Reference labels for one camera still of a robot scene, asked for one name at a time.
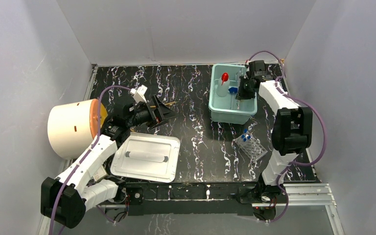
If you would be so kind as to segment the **clear test tube rack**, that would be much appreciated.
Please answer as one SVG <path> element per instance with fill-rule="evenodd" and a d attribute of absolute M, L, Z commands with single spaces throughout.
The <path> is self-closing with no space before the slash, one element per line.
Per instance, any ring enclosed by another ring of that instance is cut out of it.
<path fill-rule="evenodd" d="M 247 142 L 244 143 L 241 139 L 241 136 L 244 135 L 247 139 L 247 135 L 250 135 L 251 138 Z M 251 160 L 251 162 L 255 163 L 264 157 L 267 154 L 267 150 L 261 145 L 260 140 L 255 138 L 249 131 L 245 135 L 244 133 L 241 134 L 239 137 L 234 139 L 234 143 L 242 150 Z"/>

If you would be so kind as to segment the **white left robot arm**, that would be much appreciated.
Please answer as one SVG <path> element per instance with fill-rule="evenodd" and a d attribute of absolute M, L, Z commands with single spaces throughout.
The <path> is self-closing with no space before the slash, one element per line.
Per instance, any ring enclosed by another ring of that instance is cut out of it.
<path fill-rule="evenodd" d="M 176 118 L 174 110 L 158 100 L 139 101 L 123 107 L 119 114 L 109 114 L 91 142 L 73 164 L 57 177 L 47 177 L 41 184 L 41 214 L 49 218 L 48 233 L 54 224 L 63 228 L 76 227 L 86 211 L 110 199 L 115 204 L 124 202 L 125 188 L 114 181 L 102 180 L 88 187 L 87 184 L 104 162 L 130 137 L 133 127 L 145 124 L 154 129 Z"/>

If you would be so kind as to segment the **blue-based glass measuring cylinder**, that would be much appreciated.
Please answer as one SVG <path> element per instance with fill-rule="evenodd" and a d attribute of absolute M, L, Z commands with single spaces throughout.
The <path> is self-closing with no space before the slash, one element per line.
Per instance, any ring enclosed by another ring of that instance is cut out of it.
<path fill-rule="evenodd" d="M 238 87 L 230 87 L 230 88 L 228 89 L 228 91 L 229 91 L 229 93 L 230 93 L 231 95 L 237 94 L 237 93 L 238 93 Z"/>

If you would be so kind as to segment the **tan rubber tubing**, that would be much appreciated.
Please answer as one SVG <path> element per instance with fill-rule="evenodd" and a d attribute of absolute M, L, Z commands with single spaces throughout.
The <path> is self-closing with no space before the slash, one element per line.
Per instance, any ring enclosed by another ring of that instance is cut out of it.
<path fill-rule="evenodd" d="M 164 105 L 167 106 L 167 107 L 170 107 L 170 106 L 174 105 L 175 103 L 176 103 L 176 102 L 173 101 L 173 102 L 165 103 Z M 151 105 L 150 107 L 151 107 L 151 108 L 156 108 L 157 106 L 156 106 L 156 105 Z"/>

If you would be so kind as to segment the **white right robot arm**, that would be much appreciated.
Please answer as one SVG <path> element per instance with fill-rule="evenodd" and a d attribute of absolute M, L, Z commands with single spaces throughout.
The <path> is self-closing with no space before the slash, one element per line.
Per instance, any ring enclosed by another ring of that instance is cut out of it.
<path fill-rule="evenodd" d="M 269 75 L 264 61 L 246 62 L 245 68 L 239 77 L 238 99 L 260 97 L 275 114 L 272 154 L 256 189 L 257 199 L 268 203 L 281 194 L 286 172 L 311 144 L 313 112 L 287 97 L 280 81 Z"/>

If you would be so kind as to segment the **metal wire test tube holder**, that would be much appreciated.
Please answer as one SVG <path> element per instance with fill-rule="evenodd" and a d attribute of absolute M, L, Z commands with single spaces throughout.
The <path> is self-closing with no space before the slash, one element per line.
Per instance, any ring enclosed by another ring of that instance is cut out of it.
<path fill-rule="evenodd" d="M 240 88 L 239 86 L 240 86 L 240 83 L 241 83 L 241 78 L 240 78 L 241 75 L 242 75 L 241 72 L 238 72 L 235 75 L 236 82 L 237 82 L 237 85 L 235 87 L 238 87 L 238 91 L 239 91 L 239 88 Z M 238 99 L 237 94 L 234 94 L 234 95 L 230 94 L 231 95 L 231 106 L 230 106 L 230 108 L 233 109 L 233 110 L 239 111 L 240 107 L 241 107 L 241 100 Z"/>

